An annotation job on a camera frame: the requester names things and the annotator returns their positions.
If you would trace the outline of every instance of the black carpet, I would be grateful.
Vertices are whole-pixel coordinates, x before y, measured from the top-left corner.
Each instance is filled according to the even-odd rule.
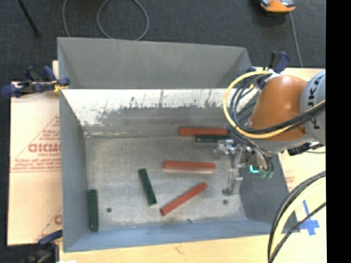
[[[22,0],[40,36],[34,35],[18,0],[0,0],[0,87],[23,79],[33,66],[38,74],[56,59],[56,38],[67,36],[64,0]],[[68,0],[66,21],[74,37],[106,38],[97,25],[105,0]],[[138,0],[150,27],[143,40],[245,47],[252,65],[265,66],[271,51],[284,51],[289,66],[326,66],[326,0],[295,0],[292,13],[301,59],[289,15],[267,16],[253,0]],[[113,38],[137,39],[145,16],[132,0],[111,0],[101,11],[101,26]],[[0,100],[0,263],[18,262],[35,247],[7,247],[9,102]]]

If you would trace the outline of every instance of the red block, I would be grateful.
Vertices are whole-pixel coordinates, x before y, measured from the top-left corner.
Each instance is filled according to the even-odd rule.
[[[179,128],[180,136],[196,136],[201,134],[207,135],[228,135],[227,129],[218,128]]]
[[[168,171],[181,170],[197,173],[213,173],[216,169],[216,164],[207,162],[164,161],[163,169]]]
[[[177,199],[171,201],[170,203],[166,204],[164,207],[160,209],[160,212],[163,216],[170,213],[180,205],[184,204],[189,199],[195,197],[197,194],[201,193],[203,190],[207,188],[207,184],[202,182],[190,189],[188,192],[184,193]]]

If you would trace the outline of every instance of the yellow cable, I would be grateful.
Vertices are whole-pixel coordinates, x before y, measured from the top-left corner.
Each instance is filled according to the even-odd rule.
[[[283,215],[281,216],[280,220],[278,221],[276,225],[275,232],[272,237],[272,245],[271,245],[271,253],[274,252],[276,245],[278,244],[278,238],[277,234],[280,234],[281,231],[283,230],[285,223],[287,219],[290,217],[290,215],[293,213],[293,211],[296,209],[298,205],[302,203],[302,201],[306,198],[307,195],[311,194],[312,192],[320,189],[321,187],[326,186],[325,178],[322,178],[321,180],[316,181],[314,184],[312,184],[310,187],[306,188],[298,197],[296,197],[291,204],[288,205],[286,211],[284,211]]]
[[[236,80],[234,80],[229,87],[227,88],[227,90],[224,93],[224,97],[223,97],[223,111],[224,111],[224,115],[227,118],[228,122],[233,126],[233,128],[239,132],[240,134],[247,136],[249,138],[254,138],[254,139],[265,139],[265,138],[270,138],[274,135],[283,133],[284,131],[286,131],[288,128],[292,127],[293,125],[288,125],[284,128],[275,130],[275,131],[271,131],[268,133],[264,133],[264,134],[251,134],[248,133],[242,129],[239,128],[239,126],[231,119],[230,114],[228,112],[228,107],[227,107],[227,101],[228,101],[228,95],[229,92],[231,91],[231,89],[238,84],[240,81],[242,81],[245,78],[254,76],[254,75],[262,75],[262,74],[272,74],[272,72],[270,71],[266,71],[266,70],[261,70],[261,71],[253,71],[253,72],[249,72],[246,73],[244,75],[241,75],[240,77],[238,77]],[[320,103],[318,103],[317,105],[315,105],[314,107],[310,108],[309,110],[307,110],[306,112],[310,111],[311,109],[317,108],[318,106],[320,106],[321,104],[323,104],[325,102],[325,100],[321,101]]]

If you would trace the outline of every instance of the gray bin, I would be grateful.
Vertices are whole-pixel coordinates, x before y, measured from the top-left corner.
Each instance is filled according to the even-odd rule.
[[[64,251],[205,241],[269,233],[287,194],[278,157],[270,180],[244,172],[226,197],[229,158],[180,127],[225,128],[225,88],[250,66],[246,49],[218,45],[58,38]],[[213,174],[168,173],[165,160],[215,162]],[[157,204],[138,178],[146,168]],[[166,216],[160,208],[200,182],[208,188]],[[99,229],[89,229],[88,190]]]

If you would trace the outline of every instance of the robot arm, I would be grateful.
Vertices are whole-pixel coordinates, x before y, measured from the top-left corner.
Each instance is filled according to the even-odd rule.
[[[236,88],[246,79],[249,81]],[[244,91],[251,85],[259,88],[249,100],[249,117],[243,119],[236,109]],[[228,104],[229,92],[234,88],[236,91]],[[227,147],[230,150],[231,170],[228,187],[223,190],[228,196],[239,191],[243,168],[270,178],[273,154],[284,150],[290,155],[302,153],[314,142],[325,145],[325,70],[309,82],[272,70],[249,72],[229,86],[224,95],[223,110],[232,139],[231,143],[218,141],[217,149]],[[235,159],[234,155],[238,153],[243,158]]]

